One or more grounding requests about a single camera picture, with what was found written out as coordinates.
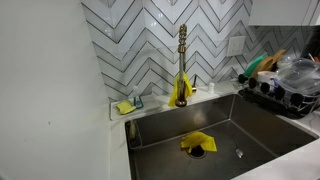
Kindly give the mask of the gold spring kitchen faucet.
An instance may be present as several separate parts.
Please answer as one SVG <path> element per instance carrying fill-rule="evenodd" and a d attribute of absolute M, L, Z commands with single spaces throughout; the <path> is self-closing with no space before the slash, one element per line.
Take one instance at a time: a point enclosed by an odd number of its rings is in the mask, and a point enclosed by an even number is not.
<path fill-rule="evenodd" d="M 178 107 L 185 107 L 187 105 L 187 100 L 185 96 L 186 84 L 184 80 L 184 70 L 185 70 L 185 52 L 186 52 L 186 36 L 187 36 L 187 26 L 182 24 L 179 27 L 179 79 L 178 79 L 178 92 L 177 100 L 175 104 Z"/>

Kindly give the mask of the clear plastic container lid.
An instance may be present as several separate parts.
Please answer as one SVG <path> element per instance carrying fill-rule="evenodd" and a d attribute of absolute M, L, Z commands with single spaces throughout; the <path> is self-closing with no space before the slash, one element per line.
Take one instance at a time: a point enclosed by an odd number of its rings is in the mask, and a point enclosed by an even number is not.
<path fill-rule="evenodd" d="M 320 91 L 320 63 L 296 59 L 279 68 L 275 79 L 281 87 L 293 93 L 316 94 Z"/>

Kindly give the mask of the clear soap bottle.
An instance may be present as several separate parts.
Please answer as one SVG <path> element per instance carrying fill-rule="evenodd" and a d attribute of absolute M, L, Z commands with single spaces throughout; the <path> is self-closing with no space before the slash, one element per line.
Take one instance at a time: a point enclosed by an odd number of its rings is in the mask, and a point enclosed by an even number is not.
<path fill-rule="evenodd" d="M 141 100 L 140 93 L 139 93 L 139 88 L 137 86 L 133 87 L 133 95 L 134 95 L 134 106 L 137 109 L 142 108 L 143 107 L 143 102 Z"/>

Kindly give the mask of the yellow cloth on faucet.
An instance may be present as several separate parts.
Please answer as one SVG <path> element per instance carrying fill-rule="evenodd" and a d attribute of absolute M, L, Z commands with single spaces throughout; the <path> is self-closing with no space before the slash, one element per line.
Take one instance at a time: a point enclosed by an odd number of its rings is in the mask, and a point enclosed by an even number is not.
<path fill-rule="evenodd" d="M 187 98 L 193 94 L 192 85 L 185 72 L 178 73 L 174 78 L 174 88 L 168 105 L 170 107 L 185 107 Z"/>

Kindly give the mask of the yellow sponge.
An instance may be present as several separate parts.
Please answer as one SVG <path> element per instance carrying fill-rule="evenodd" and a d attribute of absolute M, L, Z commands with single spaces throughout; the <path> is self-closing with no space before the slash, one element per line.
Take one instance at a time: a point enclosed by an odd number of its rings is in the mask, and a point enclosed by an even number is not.
<path fill-rule="evenodd" d="M 116 105 L 121 115 L 128 114 L 136 109 L 128 100 L 124 100 Z"/>

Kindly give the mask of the yellow cloth in sink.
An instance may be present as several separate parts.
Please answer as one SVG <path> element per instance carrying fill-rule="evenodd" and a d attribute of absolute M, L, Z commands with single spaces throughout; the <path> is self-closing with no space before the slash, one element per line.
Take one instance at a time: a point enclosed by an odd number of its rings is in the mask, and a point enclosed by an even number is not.
<path fill-rule="evenodd" d="M 180 147 L 191 152 L 196 146 L 200 146 L 205 151 L 216 152 L 217 147 L 215 139 L 202 132 L 194 132 L 182 138 Z"/>

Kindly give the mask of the sink drain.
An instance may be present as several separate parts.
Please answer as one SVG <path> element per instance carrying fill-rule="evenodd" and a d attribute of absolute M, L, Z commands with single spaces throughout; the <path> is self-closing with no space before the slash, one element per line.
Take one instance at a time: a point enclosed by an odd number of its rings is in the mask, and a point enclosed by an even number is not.
<path fill-rule="evenodd" d="M 186 153 L 193 159 L 203 159 L 207 155 L 207 152 L 200 145 L 192 148 L 191 151 L 186 151 Z"/>

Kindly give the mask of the stainless steel sink basin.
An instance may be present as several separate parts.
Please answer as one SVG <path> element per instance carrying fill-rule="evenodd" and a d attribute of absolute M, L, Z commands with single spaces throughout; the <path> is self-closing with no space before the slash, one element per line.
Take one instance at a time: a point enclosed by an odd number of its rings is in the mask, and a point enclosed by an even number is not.
<path fill-rule="evenodd" d="M 232 94 L 125 123 L 132 180 L 231 180 L 319 137 Z M 193 159 L 182 138 L 202 132 L 217 151 Z"/>

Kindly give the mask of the wooden cutting board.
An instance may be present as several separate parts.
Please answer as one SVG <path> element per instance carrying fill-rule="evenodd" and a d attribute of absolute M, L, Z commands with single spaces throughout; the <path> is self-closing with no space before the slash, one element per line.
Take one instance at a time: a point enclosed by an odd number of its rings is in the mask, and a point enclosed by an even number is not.
<path fill-rule="evenodd" d="M 286 53 L 285 49 L 280 49 L 273 56 L 268 56 L 264 58 L 255 68 L 253 73 L 251 74 L 252 78 L 256 78 L 260 71 L 270 71 L 273 67 L 273 64 L 279 61 L 283 55 Z"/>

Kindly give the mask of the white upper cabinet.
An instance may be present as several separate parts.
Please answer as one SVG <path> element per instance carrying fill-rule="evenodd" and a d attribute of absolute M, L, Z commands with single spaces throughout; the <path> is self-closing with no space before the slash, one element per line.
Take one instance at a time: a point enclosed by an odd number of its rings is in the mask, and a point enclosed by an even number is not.
<path fill-rule="evenodd" d="M 317 26 L 320 0 L 252 0 L 250 26 Z"/>

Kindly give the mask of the black dish drying rack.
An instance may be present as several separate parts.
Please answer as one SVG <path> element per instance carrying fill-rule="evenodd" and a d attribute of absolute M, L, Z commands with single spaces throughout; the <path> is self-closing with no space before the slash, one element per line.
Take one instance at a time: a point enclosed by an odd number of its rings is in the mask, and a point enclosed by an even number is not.
<path fill-rule="evenodd" d="M 247 101 L 291 119 L 300 119 L 320 107 L 319 95 L 302 95 L 285 90 L 280 85 L 259 82 L 244 74 L 238 76 L 238 83 L 242 87 L 238 93 Z"/>

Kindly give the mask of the white wall outlet plate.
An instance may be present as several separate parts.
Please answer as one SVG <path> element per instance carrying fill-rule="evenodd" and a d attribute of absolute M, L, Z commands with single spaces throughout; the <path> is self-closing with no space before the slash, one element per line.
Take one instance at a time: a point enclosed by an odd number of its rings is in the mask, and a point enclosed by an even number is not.
<path fill-rule="evenodd" d="M 245 36 L 234 36 L 229 38 L 227 56 L 241 55 L 245 43 Z"/>

